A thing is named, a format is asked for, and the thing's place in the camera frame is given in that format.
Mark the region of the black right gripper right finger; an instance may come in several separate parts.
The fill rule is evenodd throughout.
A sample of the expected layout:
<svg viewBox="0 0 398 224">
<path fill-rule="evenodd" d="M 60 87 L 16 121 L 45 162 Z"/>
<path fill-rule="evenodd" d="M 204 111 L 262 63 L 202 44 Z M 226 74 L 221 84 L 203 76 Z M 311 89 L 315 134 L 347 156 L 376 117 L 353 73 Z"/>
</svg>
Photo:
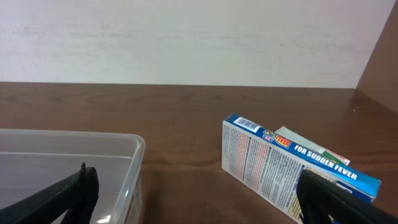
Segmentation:
<svg viewBox="0 0 398 224">
<path fill-rule="evenodd" d="M 318 174 L 301 171 L 297 184 L 303 224 L 397 224 L 397 217 L 362 201 Z"/>
</svg>

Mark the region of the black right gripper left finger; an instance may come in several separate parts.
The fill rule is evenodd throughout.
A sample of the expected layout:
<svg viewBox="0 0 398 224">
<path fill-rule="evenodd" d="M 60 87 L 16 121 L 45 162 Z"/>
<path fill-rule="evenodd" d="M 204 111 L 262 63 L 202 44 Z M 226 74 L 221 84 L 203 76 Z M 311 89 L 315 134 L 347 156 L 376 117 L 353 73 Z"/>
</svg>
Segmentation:
<svg viewBox="0 0 398 224">
<path fill-rule="evenodd" d="M 82 164 L 77 173 L 1 209 L 1 223 L 49 224 L 62 215 L 62 223 L 89 224 L 98 198 L 97 171 Z"/>
</svg>

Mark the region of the blue fever patch box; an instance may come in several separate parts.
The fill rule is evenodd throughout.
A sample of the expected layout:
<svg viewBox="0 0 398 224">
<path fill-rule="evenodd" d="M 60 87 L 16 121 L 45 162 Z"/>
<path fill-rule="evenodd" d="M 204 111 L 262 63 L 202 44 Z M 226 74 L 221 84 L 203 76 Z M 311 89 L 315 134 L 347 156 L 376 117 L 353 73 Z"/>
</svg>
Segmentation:
<svg viewBox="0 0 398 224">
<path fill-rule="evenodd" d="M 297 223 L 302 212 L 296 189 L 303 170 L 367 203 L 376 198 L 381 184 L 235 113 L 223 121 L 221 166 Z"/>
</svg>

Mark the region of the white Panadol box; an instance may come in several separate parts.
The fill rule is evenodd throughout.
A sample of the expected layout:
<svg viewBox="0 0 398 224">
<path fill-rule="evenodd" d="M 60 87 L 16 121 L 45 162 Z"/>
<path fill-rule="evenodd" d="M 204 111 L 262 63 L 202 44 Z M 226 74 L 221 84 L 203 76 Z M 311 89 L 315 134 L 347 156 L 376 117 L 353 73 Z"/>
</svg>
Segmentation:
<svg viewBox="0 0 398 224">
<path fill-rule="evenodd" d="M 348 166 L 351 162 L 349 159 L 304 138 L 303 136 L 289 130 L 285 126 L 279 128 L 276 131 L 276 133 L 287 138 L 287 139 L 290 139 L 308 149 L 311 149 L 313 151 L 318 152 L 319 154 L 324 155 L 325 157 L 331 159 L 335 163 L 344 164 L 344 165 Z"/>
</svg>

